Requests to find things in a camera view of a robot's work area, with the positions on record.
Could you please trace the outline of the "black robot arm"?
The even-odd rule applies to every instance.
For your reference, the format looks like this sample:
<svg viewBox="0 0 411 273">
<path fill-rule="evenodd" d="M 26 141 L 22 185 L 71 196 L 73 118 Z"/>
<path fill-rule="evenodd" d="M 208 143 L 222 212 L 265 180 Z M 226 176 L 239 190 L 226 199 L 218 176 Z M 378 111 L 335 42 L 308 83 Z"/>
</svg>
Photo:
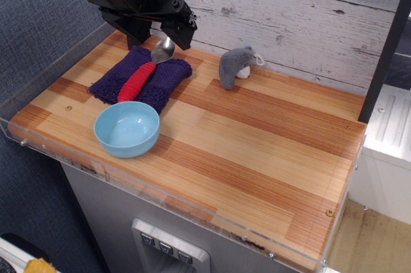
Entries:
<svg viewBox="0 0 411 273">
<path fill-rule="evenodd" d="M 196 15 L 184 0 L 88 0 L 99 7 L 101 16 L 127 36 L 129 46 L 150 37 L 153 22 L 176 45 L 187 50 L 197 30 Z"/>
</svg>

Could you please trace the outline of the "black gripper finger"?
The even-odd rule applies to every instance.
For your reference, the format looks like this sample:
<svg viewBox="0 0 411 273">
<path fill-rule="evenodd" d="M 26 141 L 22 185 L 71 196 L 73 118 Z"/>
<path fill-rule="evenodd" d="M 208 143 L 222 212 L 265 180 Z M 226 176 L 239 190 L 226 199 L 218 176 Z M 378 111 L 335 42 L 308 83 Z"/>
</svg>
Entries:
<svg viewBox="0 0 411 273">
<path fill-rule="evenodd" d="M 121 17 L 109 21 L 109 24 L 127 36 L 127 46 L 129 50 L 134 46 L 140 46 L 151 36 L 151 22 L 149 21 L 142 21 L 131 17 Z"/>
<path fill-rule="evenodd" d="M 191 41 L 197 30 L 197 16 L 193 12 L 187 15 L 170 15 L 161 24 L 161 30 L 182 50 L 191 47 Z"/>
</svg>

